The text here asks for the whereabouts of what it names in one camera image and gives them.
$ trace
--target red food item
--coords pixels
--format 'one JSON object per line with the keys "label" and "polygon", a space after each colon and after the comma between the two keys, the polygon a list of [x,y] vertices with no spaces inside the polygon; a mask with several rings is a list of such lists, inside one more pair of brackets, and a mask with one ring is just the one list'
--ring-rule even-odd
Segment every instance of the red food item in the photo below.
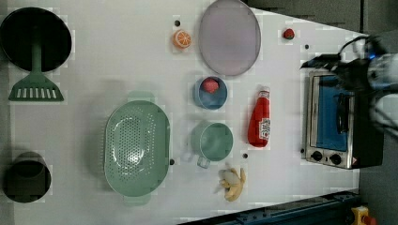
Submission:
{"label": "red food item", "polygon": [[258,94],[249,123],[248,141],[254,147],[265,147],[270,134],[269,89]]}
{"label": "red food item", "polygon": [[362,218],[362,222],[366,225],[377,225],[377,221],[375,220],[375,218],[369,216],[364,216]]}
{"label": "red food item", "polygon": [[203,89],[205,91],[209,92],[210,94],[213,94],[219,88],[220,88],[219,83],[216,80],[212,79],[212,78],[206,78],[203,81]]}
{"label": "red food item", "polygon": [[293,39],[295,37],[295,32],[292,29],[287,29],[283,32],[283,38]]}

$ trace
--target purple plate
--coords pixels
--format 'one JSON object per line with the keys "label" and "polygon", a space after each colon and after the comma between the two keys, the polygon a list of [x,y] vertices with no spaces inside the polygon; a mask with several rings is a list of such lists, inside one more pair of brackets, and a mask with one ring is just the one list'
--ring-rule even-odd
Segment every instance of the purple plate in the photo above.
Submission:
{"label": "purple plate", "polygon": [[199,28],[199,48],[219,74],[239,75],[252,67],[261,33],[252,10],[239,0],[218,0],[208,7]]}

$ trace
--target green mug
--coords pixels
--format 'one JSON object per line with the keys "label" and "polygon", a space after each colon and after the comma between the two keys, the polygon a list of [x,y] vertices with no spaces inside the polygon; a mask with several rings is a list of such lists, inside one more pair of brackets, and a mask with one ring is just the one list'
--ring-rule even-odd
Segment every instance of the green mug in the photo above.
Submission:
{"label": "green mug", "polygon": [[225,159],[232,150],[234,137],[222,123],[202,121],[191,134],[191,146],[199,155],[197,165],[207,169],[210,161]]}

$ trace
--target white table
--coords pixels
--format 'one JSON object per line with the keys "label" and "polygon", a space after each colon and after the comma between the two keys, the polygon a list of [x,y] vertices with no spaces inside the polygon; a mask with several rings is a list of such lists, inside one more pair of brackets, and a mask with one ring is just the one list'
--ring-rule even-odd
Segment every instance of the white table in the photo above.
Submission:
{"label": "white table", "polygon": [[[359,170],[308,163],[299,152],[307,76],[300,63],[316,53],[336,53],[357,34],[255,10],[262,32],[260,56],[245,74],[224,78],[226,104],[206,111],[193,104],[191,88],[201,77],[215,75],[196,45],[201,16],[211,2],[48,0],[37,5],[8,0],[9,12],[52,8],[68,23],[74,44],[66,64],[49,73],[65,102],[10,102],[13,156],[36,151],[53,175],[43,199],[14,204],[17,225],[176,224],[358,188]],[[177,18],[193,36],[184,53],[170,41]],[[296,31],[292,41],[281,38],[287,27]],[[9,66],[11,88],[27,73]],[[247,123],[260,84],[271,88],[271,138],[266,150],[249,151]],[[176,160],[143,206],[124,202],[107,184],[101,165],[107,119],[131,90],[153,90],[170,119],[170,154]],[[197,156],[187,145],[191,129],[202,119],[223,121],[235,137],[228,158],[207,170],[196,166]],[[242,195],[230,203],[219,186],[219,171],[227,166],[247,173]]]}

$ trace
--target bottle label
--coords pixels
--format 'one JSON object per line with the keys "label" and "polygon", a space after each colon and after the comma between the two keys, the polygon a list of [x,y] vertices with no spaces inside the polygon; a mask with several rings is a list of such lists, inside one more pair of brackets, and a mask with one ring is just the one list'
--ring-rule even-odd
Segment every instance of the bottle label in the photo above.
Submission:
{"label": "bottle label", "polygon": [[258,134],[260,135],[260,139],[262,140],[267,140],[269,139],[269,133],[270,133],[270,129],[271,129],[271,121],[269,118],[263,118],[263,120],[261,122],[259,122],[260,124],[260,130],[258,132]]}
{"label": "bottle label", "polygon": [[266,92],[266,91],[262,91],[262,92],[260,92],[259,94],[258,94],[258,97],[260,98],[266,98],[266,99],[268,99],[269,100],[269,92]]}

